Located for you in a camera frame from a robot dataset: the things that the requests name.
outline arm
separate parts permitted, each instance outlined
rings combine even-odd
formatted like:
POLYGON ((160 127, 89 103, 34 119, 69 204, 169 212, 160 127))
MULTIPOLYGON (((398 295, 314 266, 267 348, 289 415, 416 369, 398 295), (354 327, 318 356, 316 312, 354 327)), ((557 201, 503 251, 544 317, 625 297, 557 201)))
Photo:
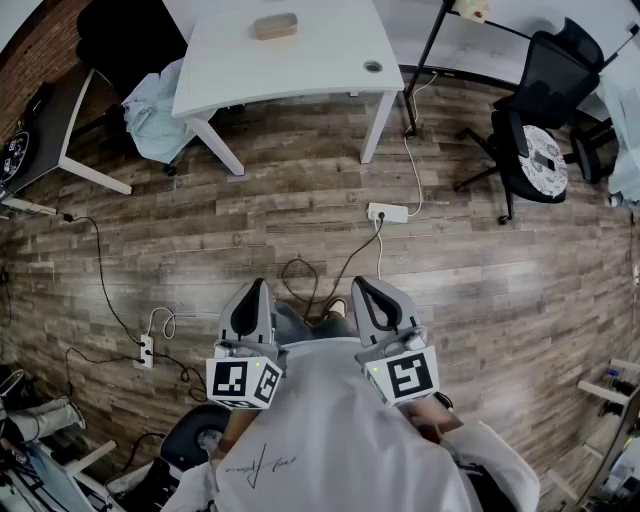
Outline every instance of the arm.
MULTIPOLYGON (((461 462, 483 466, 516 510, 536 510, 540 496, 536 474, 491 428, 484 423, 463 424, 434 396, 409 404, 404 409, 422 437, 440 444, 439 431, 461 462)), ((487 481, 481 481, 479 485, 484 491, 491 487, 487 481)))
POLYGON ((240 436, 249 428, 249 425, 256 419, 259 411, 242 411, 234 409, 229 416, 229 423, 222 434, 222 439, 213 453, 212 460, 222 460, 229 453, 233 445, 236 444, 240 436))

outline white wall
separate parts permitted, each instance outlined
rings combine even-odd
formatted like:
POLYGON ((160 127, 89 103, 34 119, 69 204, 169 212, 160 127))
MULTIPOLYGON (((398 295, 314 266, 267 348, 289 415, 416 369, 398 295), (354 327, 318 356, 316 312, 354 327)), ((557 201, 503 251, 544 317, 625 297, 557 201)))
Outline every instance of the white wall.
POLYGON ((0 52, 42 0, 0 0, 0 52))
MULTIPOLYGON (((199 16, 265 1, 274 0, 164 0, 187 39, 199 16)), ((373 1, 398 63, 415 66, 441 0, 373 1)), ((640 23, 640 12, 631 0, 489 0, 489 5, 490 21, 527 35, 536 30, 557 32, 565 16, 570 17, 598 41, 605 58, 629 37, 628 27, 640 23)), ((505 30, 447 15, 427 64, 518 83, 528 44, 505 30)), ((640 48, 629 43, 605 74, 622 85, 640 87, 640 48)))

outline desk leg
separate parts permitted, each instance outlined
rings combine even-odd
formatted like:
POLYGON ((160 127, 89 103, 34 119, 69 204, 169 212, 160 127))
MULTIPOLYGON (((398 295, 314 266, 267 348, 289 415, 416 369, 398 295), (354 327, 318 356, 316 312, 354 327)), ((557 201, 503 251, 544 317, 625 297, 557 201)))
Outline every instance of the desk leg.
POLYGON ((387 123, 387 117, 389 117, 389 112, 391 111, 391 107, 393 106, 393 102, 395 101, 397 94, 397 91, 387 91, 380 99, 378 110, 369 124, 369 130, 367 130, 367 136, 364 139, 364 145, 360 152, 360 162, 363 164, 371 162, 373 152, 376 150, 378 140, 380 140, 380 135, 382 134, 382 129, 387 123))
POLYGON ((236 176, 244 176, 244 165, 236 158, 236 155, 229 149, 220 136, 209 124, 209 121, 190 117, 187 119, 187 126, 191 128, 208 148, 213 151, 224 165, 236 176))
POLYGON ((16 210, 22 210, 27 213, 43 213, 45 215, 56 215, 57 210, 55 208, 49 208, 48 206, 41 206, 39 204, 32 203, 31 201, 24 201, 17 197, 8 197, 2 204, 15 208, 16 210))
POLYGON ((625 396, 622 393, 618 393, 612 389, 596 386, 595 384, 591 384, 590 382, 584 380, 578 382, 578 388, 582 391, 586 391, 587 393, 591 393, 592 395, 596 395, 600 398, 604 398, 605 400, 609 400, 609 402, 620 404, 623 407, 629 403, 628 396, 625 396))
POLYGON ((554 484, 556 484, 560 489, 562 489, 569 498, 571 498, 575 503, 580 499, 576 491, 573 490, 571 484, 567 482, 564 478, 562 478, 557 471, 553 469, 549 469, 547 471, 547 476, 549 480, 551 480, 554 484))
POLYGON ((620 359, 612 359, 609 363, 611 366, 616 366, 630 372, 640 373, 640 364, 630 363, 628 361, 622 361, 620 359))
POLYGON ((94 183, 98 183, 103 187, 110 188, 111 190, 115 190, 116 192, 120 192, 121 194, 129 195, 131 194, 131 186, 122 183, 121 181, 114 180, 113 178, 107 176, 106 174, 102 174, 101 172, 92 169, 91 167, 87 167, 80 162, 76 162, 75 160, 71 160, 71 158, 67 156, 60 157, 60 163, 58 164, 61 169, 65 171, 69 171, 70 173, 75 174, 76 176, 81 176, 89 181, 93 181, 94 183))

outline chair wheel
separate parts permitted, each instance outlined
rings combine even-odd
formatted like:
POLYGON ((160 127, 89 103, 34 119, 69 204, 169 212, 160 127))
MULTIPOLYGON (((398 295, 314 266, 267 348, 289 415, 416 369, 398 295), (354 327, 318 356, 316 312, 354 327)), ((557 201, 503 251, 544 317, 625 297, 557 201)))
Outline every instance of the chair wheel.
POLYGON ((162 170, 169 177, 175 176, 178 173, 176 167, 170 164, 166 164, 162 170))

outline white cable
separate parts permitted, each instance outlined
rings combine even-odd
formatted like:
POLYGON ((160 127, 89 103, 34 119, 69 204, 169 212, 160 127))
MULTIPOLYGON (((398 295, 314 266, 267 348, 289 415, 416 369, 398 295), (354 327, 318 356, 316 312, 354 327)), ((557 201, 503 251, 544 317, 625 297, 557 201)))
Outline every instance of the white cable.
MULTIPOLYGON (((429 83, 426 83, 423 86, 418 87, 415 91, 413 91, 413 111, 414 111, 414 117, 416 119, 416 123, 420 118, 420 112, 418 112, 418 105, 416 104, 416 94, 419 93, 425 87, 429 87, 436 78, 438 78, 438 73, 436 73, 433 76, 433 78, 429 83)), ((409 128, 407 128, 404 132, 404 147, 407 150, 407 154, 409 155, 409 159, 411 160, 411 167, 413 167, 413 174, 416 175, 416 181, 418 182, 418 195, 420 196, 420 202, 418 203, 418 208, 416 208, 416 211, 409 214, 409 217, 415 217, 416 215, 418 215, 418 213, 422 208, 423 197, 422 197, 422 183, 420 182, 420 175, 418 174, 418 169, 416 169, 416 163, 413 161, 413 156, 411 155, 411 151, 409 151, 409 146, 407 145, 407 132, 410 129, 411 129, 411 126, 409 126, 409 128)))
POLYGON ((413 161, 413 156, 411 156, 411 151, 409 151, 409 146, 407 145, 407 138, 404 138, 404 147, 407 150, 407 153, 409 155, 409 159, 411 160, 411 167, 413 167, 413 174, 416 175, 416 181, 418 182, 418 195, 420 196, 420 202, 418 203, 418 208, 416 208, 416 211, 413 213, 410 213, 408 215, 408 217, 415 217, 416 215, 418 215, 418 213, 420 212, 420 210, 422 209, 422 183, 420 182, 420 175, 418 174, 418 169, 416 169, 416 164, 413 161))
POLYGON ((380 245, 380 251, 378 252, 378 280, 382 279, 380 277, 380 261, 382 260, 382 237, 380 236, 380 231, 378 231, 378 221, 377 219, 373 219, 373 225, 376 228, 376 233, 378 235, 378 243, 380 245))
MULTIPOLYGON (((433 78, 431 79, 431 81, 429 81, 429 83, 426 83, 420 87, 418 87, 415 91, 413 91, 413 112, 414 112, 414 117, 416 118, 416 123, 418 122, 418 119, 420 119, 420 113, 418 112, 418 105, 416 105, 416 94, 418 94, 422 89, 425 89, 426 87, 429 87, 433 81, 438 78, 438 73, 435 73, 433 75, 433 78)), ((404 133, 407 133, 409 130, 411 129, 411 126, 409 126, 409 128, 407 128, 404 133)))
POLYGON ((169 308, 165 308, 165 307, 156 308, 151 312, 151 315, 149 316, 149 328, 145 333, 147 336, 149 336, 149 333, 151 332, 151 327, 153 326, 153 315, 155 315, 156 311, 166 311, 167 313, 169 313, 169 317, 164 321, 164 325, 162 326, 162 334, 168 340, 173 339, 173 337, 176 335, 176 317, 177 316, 187 316, 187 317, 195 316, 190 313, 174 313, 169 308), (169 336, 169 334, 167 333, 167 327, 169 326, 169 322, 173 322, 173 330, 171 331, 171 336, 169 336))

